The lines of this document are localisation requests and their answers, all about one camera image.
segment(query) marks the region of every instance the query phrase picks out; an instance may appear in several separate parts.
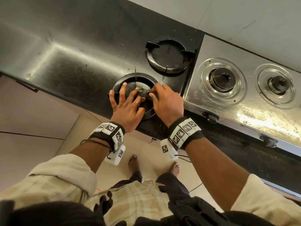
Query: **rolled-up sleeve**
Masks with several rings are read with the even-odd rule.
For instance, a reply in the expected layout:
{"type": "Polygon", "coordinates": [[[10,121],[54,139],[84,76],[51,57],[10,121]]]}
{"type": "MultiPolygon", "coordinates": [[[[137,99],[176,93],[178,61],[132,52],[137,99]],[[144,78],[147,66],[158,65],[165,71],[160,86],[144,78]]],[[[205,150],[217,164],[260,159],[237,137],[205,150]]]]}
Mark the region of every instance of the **rolled-up sleeve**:
{"type": "Polygon", "coordinates": [[[231,210],[253,213],[276,226],[301,224],[301,207],[250,175],[231,210]]]}
{"type": "Polygon", "coordinates": [[[37,165],[28,176],[0,193],[21,208],[48,201],[84,203],[96,189],[96,175],[85,161],[73,154],[61,155],[37,165]]]}

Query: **black countertop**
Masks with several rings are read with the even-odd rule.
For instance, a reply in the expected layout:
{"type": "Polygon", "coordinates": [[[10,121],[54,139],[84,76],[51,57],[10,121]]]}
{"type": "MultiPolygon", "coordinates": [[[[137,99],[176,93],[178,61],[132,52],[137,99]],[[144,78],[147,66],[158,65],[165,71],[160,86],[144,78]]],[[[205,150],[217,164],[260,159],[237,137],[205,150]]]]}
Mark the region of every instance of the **black countertop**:
{"type": "MultiPolygon", "coordinates": [[[[135,69],[183,93],[194,63],[181,75],[163,76],[149,65],[146,42],[174,38],[197,54],[204,37],[202,31],[127,0],[6,0],[2,6],[0,70],[107,118],[113,112],[109,90],[135,69]]],[[[166,56],[157,58],[167,62],[166,56]]],[[[185,115],[250,173],[301,193],[298,157],[188,111],[185,115]]],[[[156,115],[137,130],[156,139],[168,135],[156,115]]]]}

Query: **dark pants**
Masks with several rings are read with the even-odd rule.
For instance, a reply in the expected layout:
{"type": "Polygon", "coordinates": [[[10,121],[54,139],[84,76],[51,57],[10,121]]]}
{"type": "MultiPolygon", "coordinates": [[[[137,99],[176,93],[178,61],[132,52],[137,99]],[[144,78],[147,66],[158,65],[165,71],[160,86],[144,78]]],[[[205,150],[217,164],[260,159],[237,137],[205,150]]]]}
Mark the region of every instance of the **dark pants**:
{"type": "MultiPolygon", "coordinates": [[[[119,188],[119,187],[124,186],[126,184],[130,184],[133,181],[138,181],[138,182],[142,183],[142,175],[141,175],[140,171],[134,172],[129,180],[122,180],[120,182],[117,182],[116,185],[111,187],[111,189],[119,188]]],[[[172,187],[177,186],[183,191],[183,193],[189,195],[189,191],[186,189],[186,187],[177,179],[177,177],[174,174],[172,174],[170,172],[166,172],[166,173],[161,174],[157,178],[156,182],[161,183],[161,184],[166,185],[166,186],[172,186],[172,187]]]]}

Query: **finger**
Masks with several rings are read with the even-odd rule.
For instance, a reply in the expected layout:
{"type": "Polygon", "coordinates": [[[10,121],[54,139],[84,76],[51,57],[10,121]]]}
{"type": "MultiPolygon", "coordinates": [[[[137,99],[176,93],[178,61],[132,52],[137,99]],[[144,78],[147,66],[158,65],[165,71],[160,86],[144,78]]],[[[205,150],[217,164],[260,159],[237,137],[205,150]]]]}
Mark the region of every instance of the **finger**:
{"type": "Polygon", "coordinates": [[[156,95],[154,93],[150,93],[149,96],[151,97],[151,99],[153,101],[153,108],[156,111],[156,109],[158,107],[159,99],[156,97],[156,95]]]}
{"type": "Polygon", "coordinates": [[[134,90],[130,93],[130,95],[129,95],[128,99],[126,99],[126,101],[132,103],[133,100],[134,100],[135,95],[136,95],[138,92],[139,92],[139,88],[136,87],[136,89],[134,89],[134,90]]]}
{"type": "Polygon", "coordinates": [[[137,106],[141,103],[141,102],[144,102],[145,101],[145,98],[142,98],[142,97],[137,97],[134,102],[133,102],[133,105],[135,106],[135,108],[137,108],[137,106]]]}
{"type": "Polygon", "coordinates": [[[114,90],[112,90],[112,89],[109,92],[109,98],[110,98],[111,106],[112,106],[113,110],[115,110],[117,108],[117,103],[114,98],[114,90]]]}
{"type": "Polygon", "coordinates": [[[158,96],[160,97],[160,94],[163,94],[165,92],[165,89],[160,85],[160,83],[156,83],[153,86],[152,91],[156,91],[158,93],[158,96]]]}
{"type": "Polygon", "coordinates": [[[145,113],[145,109],[140,107],[135,115],[135,119],[140,122],[142,120],[144,113],[145,113]]]}
{"type": "Polygon", "coordinates": [[[119,91],[119,105],[122,105],[124,102],[126,102],[126,85],[127,83],[123,83],[119,91]]]}
{"type": "Polygon", "coordinates": [[[173,91],[168,85],[163,84],[162,87],[166,90],[166,91],[173,91]]]}

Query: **forearm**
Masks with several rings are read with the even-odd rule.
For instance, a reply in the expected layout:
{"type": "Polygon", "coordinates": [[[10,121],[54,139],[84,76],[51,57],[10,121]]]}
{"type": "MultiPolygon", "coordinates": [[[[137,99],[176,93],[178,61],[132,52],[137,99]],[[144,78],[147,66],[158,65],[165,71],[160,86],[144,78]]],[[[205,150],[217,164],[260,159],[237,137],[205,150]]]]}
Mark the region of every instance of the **forearm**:
{"type": "Polygon", "coordinates": [[[185,150],[210,195],[224,211],[229,211],[249,173],[206,138],[190,142],[185,150]]]}
{"type": "MultiPolygon", "coordinates": [[[[91,138],[90,140],[94,140],[109,146],[106,141],[98,138],[91,138]]],[[[86,164],[94,173],[96,173],[108,153],[109,148],[91,141],[85,141],[70,152],[70,154],[77,155],[85,160],[86,164]]]]}

